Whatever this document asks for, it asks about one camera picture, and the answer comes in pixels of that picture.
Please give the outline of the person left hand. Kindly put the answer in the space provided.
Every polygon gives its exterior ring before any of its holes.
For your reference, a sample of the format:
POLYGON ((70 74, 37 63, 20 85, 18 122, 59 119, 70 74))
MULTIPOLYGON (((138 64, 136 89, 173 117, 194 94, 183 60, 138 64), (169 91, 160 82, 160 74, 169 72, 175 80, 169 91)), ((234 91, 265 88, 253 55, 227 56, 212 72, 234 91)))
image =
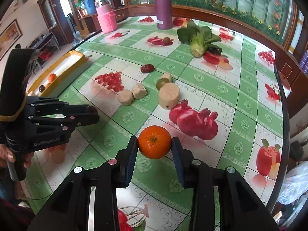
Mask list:
MULTIPOLYGON (((28 153, 24 155, 23 158, 23 166, 25 168, 29 168, 32 164, 31 159, 33 158, 34 153, 28 153)), ((14 153, 4 144, 0 145, 0 167, 5 168, 7 167, 7 162, 14 163, 16 161, 16 157, 14 153)))

